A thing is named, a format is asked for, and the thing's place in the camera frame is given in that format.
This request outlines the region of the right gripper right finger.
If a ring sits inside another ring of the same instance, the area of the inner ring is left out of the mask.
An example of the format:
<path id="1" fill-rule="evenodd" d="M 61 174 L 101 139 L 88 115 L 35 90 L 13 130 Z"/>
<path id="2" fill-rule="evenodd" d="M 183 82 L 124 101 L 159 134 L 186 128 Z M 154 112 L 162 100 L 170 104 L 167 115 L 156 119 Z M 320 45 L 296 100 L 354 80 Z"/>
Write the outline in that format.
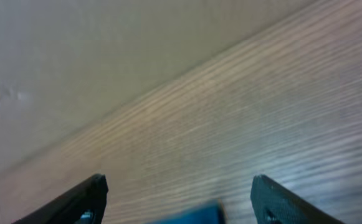
<path id="1" fill-rule="evenodd" d="M 258 224 L 343 224 L 266 175 L 253 178 L 250 199 Z"/>

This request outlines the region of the dark blue t-shirt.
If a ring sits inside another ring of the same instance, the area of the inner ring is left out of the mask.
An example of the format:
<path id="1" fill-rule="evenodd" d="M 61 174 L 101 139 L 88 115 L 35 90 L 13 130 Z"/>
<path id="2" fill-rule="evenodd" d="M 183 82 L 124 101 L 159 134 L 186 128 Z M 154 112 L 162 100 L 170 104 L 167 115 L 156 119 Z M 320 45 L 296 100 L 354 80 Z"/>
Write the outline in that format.
<path id="1" fill-rule="evenodd" d="M 218 200 L 171 215 L 149 224 L 225 224 L 226 216 Z"/>

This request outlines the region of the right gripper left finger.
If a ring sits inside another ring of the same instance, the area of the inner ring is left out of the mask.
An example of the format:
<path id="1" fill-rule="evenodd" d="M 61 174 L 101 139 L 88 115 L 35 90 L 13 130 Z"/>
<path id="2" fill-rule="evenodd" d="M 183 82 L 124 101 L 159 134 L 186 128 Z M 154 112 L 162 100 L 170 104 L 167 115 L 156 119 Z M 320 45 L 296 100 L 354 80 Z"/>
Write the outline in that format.
<path id="1" fill-rule="evenodd" d="M 101 224 L 107 205 L 108 184 L 94 174 L 15 224 Z"/>

